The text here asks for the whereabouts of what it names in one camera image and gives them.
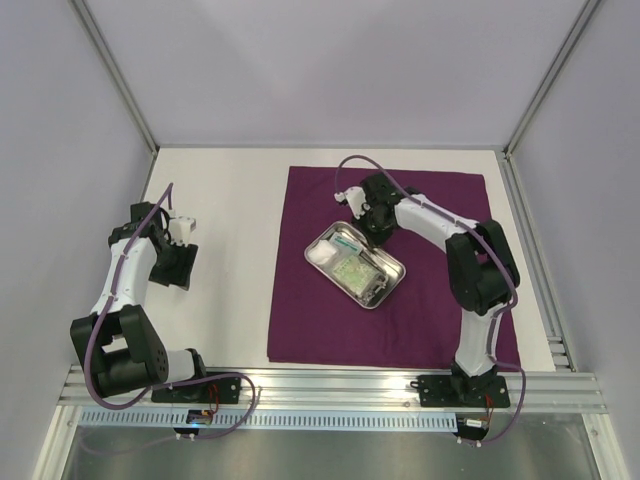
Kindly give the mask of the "stainless steel instrument tray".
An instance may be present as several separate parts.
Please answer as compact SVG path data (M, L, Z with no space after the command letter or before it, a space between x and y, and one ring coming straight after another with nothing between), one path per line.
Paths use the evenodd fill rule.
M330 241L330 238L336 232L341 232L345 236L348 236L358 241L363 247L362 252L359 255L352 255L349 252L344 252L337 248L339 250L338 255L326 265L319 266L311 263L307 258L307 252L309 251L309 249L313 247L319 240ZM367 310L376 309L382 304L382 302L373 309L365 308L362 305L362 300L361 300L362 295L361 296L353 295L350 291L348 291L346 288L340 285L333 278L333 275L331 273L332 268L337 263L339 263L342 259L350 256L360 256L362 259L364 259L366 262L368 262L378 271L378 275L376 279L372 281L369 286L371 286L374 283L387 284L386 296L382 300L382 302L389 297L391 292L403 281L406 275L406 268L399 260L392 257L390 254L388 254L386 251L382 250L381 248L372 247L371 245L369 245L364 235L361 234L351 224L345 221L336 221L333 224L331 224L318 238L313 240L304 250L305 260L311 266L313 266L317 271L319 271L325 278L327 278L333 285L335 285L338 289L344 292L351 300L353 300L355 303L357 303L360 307L364 309L367 309Z

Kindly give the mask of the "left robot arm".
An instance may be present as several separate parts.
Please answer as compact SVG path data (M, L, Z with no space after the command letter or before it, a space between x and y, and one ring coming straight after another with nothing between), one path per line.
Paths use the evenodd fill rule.
M167 350L144 308L151 283L189 289L198 253L190 242L195 229L194 218L141 202L109 235L111 263L103 290L90 314L70 326L94 398L169 384L189 401L207 394L210 378L202 357L193 348Z

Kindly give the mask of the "white green alcohol wipe packet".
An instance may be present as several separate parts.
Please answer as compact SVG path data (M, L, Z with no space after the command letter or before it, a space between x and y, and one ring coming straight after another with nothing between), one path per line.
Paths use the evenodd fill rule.
M349 252L352 255L359 255L363 250L362 245L358 241L345 236L341 232L334 233L330 238L330 242L341 251Z

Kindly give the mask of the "green gauze packet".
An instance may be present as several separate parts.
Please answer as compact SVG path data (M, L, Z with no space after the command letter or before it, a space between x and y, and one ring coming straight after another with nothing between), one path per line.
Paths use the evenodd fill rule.
M361 296L378 271L360 256L345 257L331 270L333 278L355 296Z

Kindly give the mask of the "plain steel surgical scissors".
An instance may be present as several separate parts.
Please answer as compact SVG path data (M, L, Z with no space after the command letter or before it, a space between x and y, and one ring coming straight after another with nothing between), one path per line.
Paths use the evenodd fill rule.
M361 300L365 308L373 309L379 305L386 296L387 284L374 283L363 292Z

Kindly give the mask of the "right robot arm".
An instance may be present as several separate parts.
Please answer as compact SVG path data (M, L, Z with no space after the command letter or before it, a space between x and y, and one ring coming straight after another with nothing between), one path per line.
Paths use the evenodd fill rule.
M384 173L341 194L352 223L380 247L397 230L412 232L446 255L451 293L461 308L459 345L451 367L456 401L475 404L497 377L495 348L503 315L517 302L520 276L500 223L456 215Z

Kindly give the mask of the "purple surgical drape cloth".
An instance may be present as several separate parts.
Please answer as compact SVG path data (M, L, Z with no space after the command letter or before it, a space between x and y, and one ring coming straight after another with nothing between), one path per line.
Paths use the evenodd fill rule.
M366 169L292 167L277 251L267 355L272 362L447 369L454 360L463 309L450 286L443 248L405 228L382 248L406 268L374 309L357 304L313 266L304 252L352 213L334 197L359 185Z

